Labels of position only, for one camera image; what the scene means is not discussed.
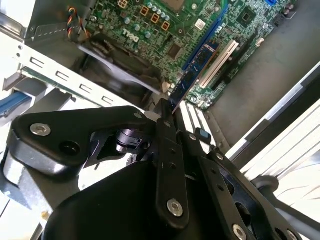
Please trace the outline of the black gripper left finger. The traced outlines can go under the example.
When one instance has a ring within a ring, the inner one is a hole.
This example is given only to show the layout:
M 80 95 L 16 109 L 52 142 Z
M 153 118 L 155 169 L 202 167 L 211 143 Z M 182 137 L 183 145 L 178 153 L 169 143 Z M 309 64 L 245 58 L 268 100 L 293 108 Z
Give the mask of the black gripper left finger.
M 133 106 L 24 114 L 12 122 L 7 142 L 7 163 L 22 165 L 17 187 L 24 199 L 36 209 L 48 207 L 51 215 L 82 191 L 83 169 L 127 153 L 137 156 L 132 164 L 156 168 L 159 219 L 173 230 L 185 229 L 190 214 L 184 157 L 165 100 L 157 119 Z

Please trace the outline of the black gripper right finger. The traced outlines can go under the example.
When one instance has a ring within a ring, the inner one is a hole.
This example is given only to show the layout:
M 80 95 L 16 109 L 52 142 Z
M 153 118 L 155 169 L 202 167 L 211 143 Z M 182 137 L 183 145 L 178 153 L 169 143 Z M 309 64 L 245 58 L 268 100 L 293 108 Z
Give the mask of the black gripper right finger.
M 205 153 L 198 136 L 174 113 L 182 146 L 190 219 L 217 240 L 299 240 L 299 233 L 221 153 Z

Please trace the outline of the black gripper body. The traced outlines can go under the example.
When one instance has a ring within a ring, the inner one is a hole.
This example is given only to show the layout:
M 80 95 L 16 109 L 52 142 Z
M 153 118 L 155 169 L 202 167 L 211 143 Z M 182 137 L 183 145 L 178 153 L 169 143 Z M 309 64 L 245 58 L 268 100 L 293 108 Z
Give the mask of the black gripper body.
M 46 240 L 224 240 L 209 194 L 187 179 L 189 224 L 166 226 L 156 212 L 157 170 L 151 162 L 131 164 L 71 196 L 52 213 Z

